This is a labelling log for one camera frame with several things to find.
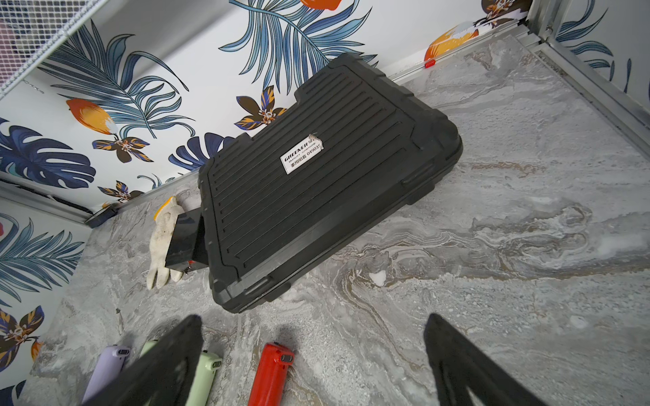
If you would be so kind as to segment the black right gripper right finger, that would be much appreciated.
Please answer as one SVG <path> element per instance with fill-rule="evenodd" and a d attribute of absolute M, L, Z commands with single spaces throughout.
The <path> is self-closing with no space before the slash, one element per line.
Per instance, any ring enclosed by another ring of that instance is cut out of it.
<path fill-rule="evenodd" d="M 543 405 L 443 316 L 429 316 L 423 333 L 441 405 Z"/>

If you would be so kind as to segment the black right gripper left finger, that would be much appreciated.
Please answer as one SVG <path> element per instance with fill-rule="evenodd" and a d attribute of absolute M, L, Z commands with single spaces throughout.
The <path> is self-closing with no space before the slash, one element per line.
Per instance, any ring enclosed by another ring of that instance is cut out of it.
<path fill-rule="evenodd" d="M 203 346 L 202 320 L 189 315 L 84 405 L 184 405 Z"/>

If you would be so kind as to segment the light green flashlight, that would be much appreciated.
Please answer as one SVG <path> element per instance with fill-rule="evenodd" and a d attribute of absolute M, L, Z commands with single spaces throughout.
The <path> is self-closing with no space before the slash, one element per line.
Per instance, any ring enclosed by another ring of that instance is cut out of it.
<path fill-rule="evenodd" d="M 140 356 L 145 355 L 156 344 L 157 344 L 157 340 L 150 340 L 145 342 L 142 347 L 142 350 L 140 351 Z"/>
<path fill-rule="evenodd" d="M 205 406 L 223 359 L 207 351 L 202 351 L 197 364 L 196 374 L 186 401 L 186 406 Z"/>

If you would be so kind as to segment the purple flashlight yellow rim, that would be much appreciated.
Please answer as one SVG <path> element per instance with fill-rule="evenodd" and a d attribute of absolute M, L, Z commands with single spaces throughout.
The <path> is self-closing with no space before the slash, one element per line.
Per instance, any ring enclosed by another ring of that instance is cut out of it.
<path fill-rule="evenodd" d="M 131 348 L 122 345 L 108 346 L 103 350 L 86 388 L 83 404 L 99 394 L 120 374 L 130 353 Z"/>

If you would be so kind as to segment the red flashlight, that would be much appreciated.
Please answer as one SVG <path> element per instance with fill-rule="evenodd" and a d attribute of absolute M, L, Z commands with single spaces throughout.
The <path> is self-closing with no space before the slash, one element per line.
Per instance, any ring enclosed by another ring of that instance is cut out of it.
<path fill-rule="evenodd" d="M 249 397 L 249 406 L 279 406 L 284 384 L 295 354 L 279 343 L 267 343 L 262 350 Z"/>

